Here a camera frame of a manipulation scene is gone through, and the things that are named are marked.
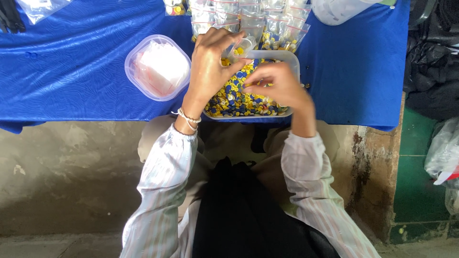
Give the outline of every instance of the white string bracelet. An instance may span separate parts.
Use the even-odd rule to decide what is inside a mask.
[[[191,128],[191,130],[193,130],[193,131],[197,131],[197,130],[198,130],[198,126],[196,126],[196,129],[194,129],[194,128],[191,126],[190,122],[199,123],[199,122],[201,122],[201,118],[199,118],[198,120],[193,120],[193,119],[191,119],[191,118],[186,117],[186,116],[183,114],[182,108],[179,108],[179,109],[177,110],[177,113],[174,113],[174,112],[172,112],[172,111],[171,111],[171,113],[174,114],[174,115],[179,115],[179,116],[185,118],[186,123],[187,123],[188,126]]]

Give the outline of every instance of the square plastic container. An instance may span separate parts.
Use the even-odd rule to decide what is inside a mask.
[[[152,94],[149,90],[145,89],[141,84],[137,82],[137,80],[134,78],[134,70],[135,70],[135,65],[134,61],[137,57],[137,53],[145,51],[145,48],[148,47],[150,44],[150,41],[157,42],[159,44],[165,44],[169,43],[170,45],[176,47],[185,57],[185,59],[188,61],[188,76],[183,80],[183,82],[177,86],[177,88],[169,95],[164,96],[164,97],[159,97],[154,94]],[[183,52],[183,50],[170,38],[164,36],[164,35],[151,35],[146,37],[144,40],[142,40],[131,52],[126,57],[126,60],[124,61],[124,71],[126,72],[126,76],[128,79],[131,81],[132,84],[134,84],[145,96],[151,98],[154,101],[168,101],[173,98],[175,98],[180,92],[183,91],[183,89],[190,83],[190,69],[191,69],[191,60],[190,58]]]
[[[281,60],[290,65],[290,69],[292,70],[293,74],[296,75],[298,82],[300,82],[300,62],[298,61],[298,58],[295,54],[293,54],[290,51],[286,50],[251,50],[249,51],[248,55],[246,58],[250,59],[276,59],[276,60]],[[285,114],[281,116],[239,116],[239,117],[222,117],[222,118],[217,118],[217,117],[212,117],[207,115],[206,111],[203,110],[202,113],[207,116],[208,118],[214,119],[214,120],[232,120],[232,119],[257,119],[257,118],[284,118],[288,117],[292,114],[291,108],[289,108]]]

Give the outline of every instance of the table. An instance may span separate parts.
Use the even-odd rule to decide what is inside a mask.
[[[22,12],[21,17],[28,22]],[[311,13],[298,59],[317,119],[384,131],[398,125],[408,17],[408,1],[398,1],[393,10],[373,5],[334,27]],[[27,25],[26,33],[1,35],[0,128],[19,133],[23,125],[46,121],[147,121],[177,110],[185,92],[155,102],[124,73],[126,55],[152,34],[172,38],[191,56],[190,17],[165,16],[161,0],[74,0]]]

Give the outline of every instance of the sleeve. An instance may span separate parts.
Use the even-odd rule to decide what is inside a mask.
[[[196,149],[196,134],[181,134],[174,124],[156,140],[137,186],[142,202],[124,227],[120,257],[178,257],[178,206]]]
[[[343,258],[379,258],[377,251],[346,213],[343,199],[330,187],[331,165],[322,138],[290,132],[281,166],[297,217],[324,234]]]

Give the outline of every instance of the plastic bin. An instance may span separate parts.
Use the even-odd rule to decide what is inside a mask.
[[[382,0],[312,0],[314,15],[327,25],[340,25]]]
[[[294,75],[296,75],[298,82],[300,82],[300,62],[298,61],[298,58],[295,54],[293,54],[290,51],[286,50],[251,50],[249,51],[247,58],[250,59],[276,59],[276,60],[281,60],[290,65],[290,68],[293,72]],[[288,117],[292,114],[291,108],[289,108],[285,114],[281,116],[239,116],[239,117],[222,117],[222,118],[217,118],[217,117],[212,117],[207,115],[206,111],[203,110],[202,113],[207,116],[208,118],[214,119],[214,120],[232,120],[232,119],[257,119],[257,118],[284,118]]]
[[[159,97],[151,93],[148,89],[145,89],[141,84],[137,82],[136,79],[134,79],[134,61],[137,57],[137,53],[143,52],[144,49],[148,46],[150,41],[155,41],[160,44],[164,43],[169,43],[172,46],[175,46],[185,57],[185,59],[188,61],[188,76],[185,78],[185,80],[177,86],[177,88],[169,95],[164,96],[164,97]],[[190,83],[190,69],[191,69],[191,60],[190,58],[183,52],[183,50],[170,38],[164,36],[164,35],[151,35],[146,37],[144,40],[142,40],[131,52],[126,57],[126,60],[124,61],[124,71],[126,72],[126,76],[128,79],[131,81],[132,84],[134,84],[145,96],[151,98],[152,100],[155,101],[168,101],[173,98],[175,98],[180,92],[183,91],[183,89]]]

